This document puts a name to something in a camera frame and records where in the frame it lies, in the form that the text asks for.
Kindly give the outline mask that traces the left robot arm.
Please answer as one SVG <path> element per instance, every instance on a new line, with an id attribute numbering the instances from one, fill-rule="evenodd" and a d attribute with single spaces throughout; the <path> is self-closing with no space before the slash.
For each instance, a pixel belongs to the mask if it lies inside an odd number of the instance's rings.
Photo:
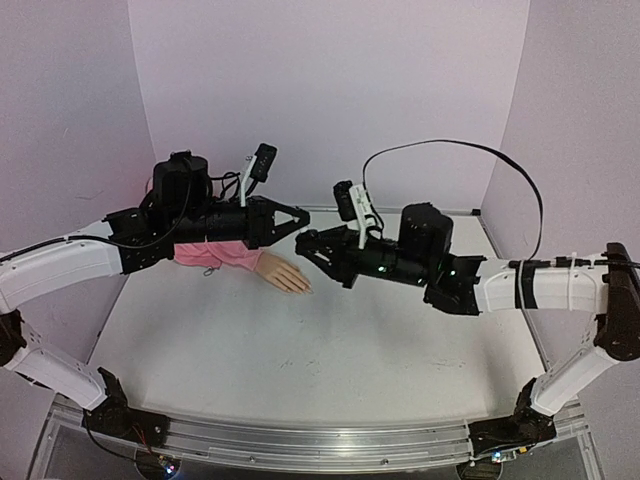
<path id="1" fill-rule="evenodd" d="M 310 223 L 307 211 L 253 193 L 266 181 L 276 148 L 251 156 L 232 199 L 213 195 L 208 162 L 189 151 L 155 165 L 141 204 L 106 215 L 66 236 L 1 257 L 1 366 L 94 412 L 116 437 L 131 433 L 135 416 L 119 380 L 47 345 L 21 316 L 22 304 L 88 280 L 129 275 L 171 260 L 180 244 L 240 241 L 270 247 Z"/>

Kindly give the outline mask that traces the white nail polish cap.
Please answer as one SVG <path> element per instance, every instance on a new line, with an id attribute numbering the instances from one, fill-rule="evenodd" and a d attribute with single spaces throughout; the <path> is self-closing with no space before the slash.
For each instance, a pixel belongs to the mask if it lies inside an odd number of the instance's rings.
<path id="1" fill-rule="evenodd" d="M 297 242 L 311 242 L 317 238 L 317 231 L 315 229 L 307 229 L 296 237 Z"/>

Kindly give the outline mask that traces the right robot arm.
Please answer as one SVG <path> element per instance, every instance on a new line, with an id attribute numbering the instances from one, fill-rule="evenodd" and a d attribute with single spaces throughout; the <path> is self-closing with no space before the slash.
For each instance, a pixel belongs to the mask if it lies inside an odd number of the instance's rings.
<path id="1" fill-rule="evenodd" d="M 358 276 L 421 287 L 436 310 L 479 316 L 506 310 L 593 314 L 595 324 L 570 357 L 531 379 L 511 415 L 469 426 L 472 452 L 500 456 L 552 440 L 555 415 L 598 376 L 639 357 L 639 266 L 620 243 L 604 253 L 551 260 L 500 260 L 450 251 L 454 223 L 429 203 L 401 213 L 395 240 L 346 225 L 308 230 L 295 251 L 345 288 Z"/>

